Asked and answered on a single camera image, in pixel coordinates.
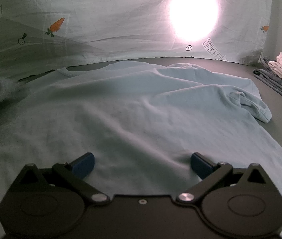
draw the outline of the silver screw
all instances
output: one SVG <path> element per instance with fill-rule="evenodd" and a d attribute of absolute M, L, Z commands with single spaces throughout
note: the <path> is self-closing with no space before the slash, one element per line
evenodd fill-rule
<path fill-rule="evenodd" d="M 102 202 L 108 199 L 107 195 L 102 193 L 93 194 L 91 198 L 95 202 Z"/>
<path fill-rule="evenodd" d="M 194 199 L 194 195 L 191 193 L 181 193 L 179 195 L 179 199 L 186 202 L 192 201 Z"/>
<path fill-rule="evenodd" d="M 139 202 L 139 204 L 144 205 L 144 204 L 146 204 L 148 201 L 147 201 L 146 199 L 140 199 L 138 202 Z"/>

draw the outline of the carrot print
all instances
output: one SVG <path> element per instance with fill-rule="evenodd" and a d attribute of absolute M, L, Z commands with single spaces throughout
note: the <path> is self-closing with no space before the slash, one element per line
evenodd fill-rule
<path fill-rule="evenodd" d="M 46 35 L 49 35 L 49 34 L 50 34 L 51 37 L 53 37 L 54 35 L 53 35 L 52 33 L 53 33 L 53 32 L 57 32 L 57 31 L 60 29 L 60 27 L 61 27 L 63 21 L 64 21 L 64 18 L 61 18 L 60 20 L 58 20 L 58 21 L 56 21 L 55 23 L 53 23 L 53 24 L 50 26 L 50 28 L 47 28 Z"/>
<path fill-rule="evenodd" d="M 268 27 L 269 27 L 269 26 L 262 26 L 262 27 L 260 28 L 260 30 L 262 30 L 263 33 L 265 33 L 265 32 L 268 31 Z"/>

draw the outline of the white fabric backdrop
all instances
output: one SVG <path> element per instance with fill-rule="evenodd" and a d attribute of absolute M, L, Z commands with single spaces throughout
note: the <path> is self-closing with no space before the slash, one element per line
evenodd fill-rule
<path fill-rule="evenodd" d="M 0 77 L 155 57 L 250 65 L 270 13 L 271 0 L 0 0 Z"/>

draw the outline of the black object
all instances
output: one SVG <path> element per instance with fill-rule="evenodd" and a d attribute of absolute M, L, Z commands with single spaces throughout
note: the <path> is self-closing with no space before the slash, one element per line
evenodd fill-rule
<path fill-rule="evenodd" d="M 70 164 L 26 164 L 0 203 L 5 238 L 280 238 L 282 196 L 259 164 L 233 168 L 199 153 L 202 181 L 170 195 L 114 195 L 82 181 L 94 168 L 86 153 Z"/>

